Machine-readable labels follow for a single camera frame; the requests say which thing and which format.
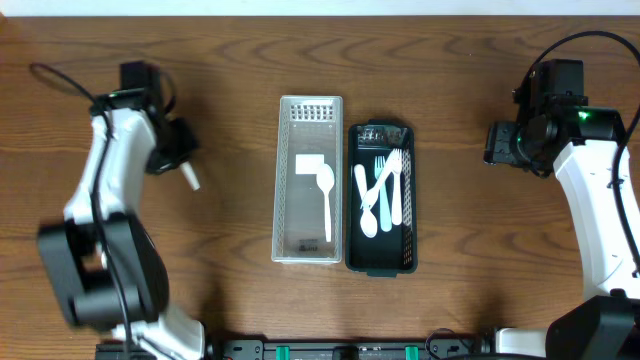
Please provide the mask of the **white plastic spoon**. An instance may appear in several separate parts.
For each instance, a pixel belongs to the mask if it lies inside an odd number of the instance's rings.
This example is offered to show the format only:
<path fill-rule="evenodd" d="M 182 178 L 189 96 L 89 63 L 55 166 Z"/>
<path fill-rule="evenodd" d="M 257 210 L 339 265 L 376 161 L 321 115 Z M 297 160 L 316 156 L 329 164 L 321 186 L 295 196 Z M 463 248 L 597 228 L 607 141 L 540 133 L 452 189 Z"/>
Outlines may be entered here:
<path fill-rule="evenodd" d="M 187 180 L 189 186 L 191 187 L 191 189 L 193 191 L 197 191 L 201 188 L 200 186 L 200 182 L 197 178 L 197 175 L 193 169 L 193 167 L 191 166 L 189 161 L 185 161 L 183 162 L 180 166 L 179 166 L 182 174 L 184 175 L 185 179 Z"/>
<path fill-rule="evenodd" d="M 335 185 L 334 172 L 328 164 L 322 164 L 319 166 L 316 173 L 316 183 L 319 189 L 323 193 L 324 197 L 324 230 L 325 239 L 328 243 L 332 241 L 331 230 L 331 210 L 329 194 Z"/>
<path fill-rule="evenodd" d="M 366 171 L 363 165 L 357 164 L 354 166 L 354 175 L 356 184 L 361 197 L 361 218 L 360 227 L 362 233 L 367 238 L 374 238 L 377 235 L 377 219 L 371 212 L 371 208 L 366 202 L 366 193 L 368 191 Z"/>

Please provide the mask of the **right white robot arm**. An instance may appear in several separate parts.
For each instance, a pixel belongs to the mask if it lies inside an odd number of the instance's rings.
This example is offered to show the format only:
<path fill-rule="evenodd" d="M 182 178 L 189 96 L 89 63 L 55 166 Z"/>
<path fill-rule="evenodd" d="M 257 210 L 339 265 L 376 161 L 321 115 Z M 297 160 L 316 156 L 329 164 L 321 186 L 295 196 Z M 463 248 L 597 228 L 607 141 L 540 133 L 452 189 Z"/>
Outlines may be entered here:
<path fill-rule="evenodd" d="M 547 328 L 496 331 L 492 350 L 501 359 L 636 359 L 639 277 L 620 220 L 637 235 L 639 208 L 629 156 L 614 162 L 626 134 L 621 116 L 589 106 L 580 60 L 534 64 L 513 98 L 517 117 L 490 127 L 484 160 L 559 181 L 579 245 L 584 301 Z"/>

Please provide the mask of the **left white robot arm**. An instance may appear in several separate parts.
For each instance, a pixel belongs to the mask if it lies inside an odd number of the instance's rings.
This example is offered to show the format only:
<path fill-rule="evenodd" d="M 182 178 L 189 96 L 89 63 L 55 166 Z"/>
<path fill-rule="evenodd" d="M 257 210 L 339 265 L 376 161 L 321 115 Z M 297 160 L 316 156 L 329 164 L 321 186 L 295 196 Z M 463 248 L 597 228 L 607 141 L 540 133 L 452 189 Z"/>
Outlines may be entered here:
<path fill-rule="evenodd" d="M 93 138 L 80 182 L 59 224 L 43 225 L 37 246 L 65 321 L 110 334 L 98 359 L 212 359 L 204 325 L 170 300 L 166 267 L 139 219 L 144 177 L 183 172 L 198 141 L 163 98 L 171 78 L 144 61 L 120 66 L 120 87 L 93 95 Z"/>

